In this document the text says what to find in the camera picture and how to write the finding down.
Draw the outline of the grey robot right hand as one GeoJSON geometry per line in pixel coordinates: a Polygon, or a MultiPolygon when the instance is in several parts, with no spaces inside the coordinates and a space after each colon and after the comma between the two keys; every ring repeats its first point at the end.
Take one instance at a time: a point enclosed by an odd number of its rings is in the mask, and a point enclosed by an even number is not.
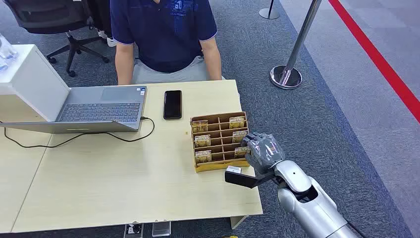
{"type": "Polygon", "coordinates": [[[272,134],[252,132],[241,142],[250,151],[245,154],[247,162],[260,174],[266,174],[280,161],[285,160],[285,153],[272,134]]]}

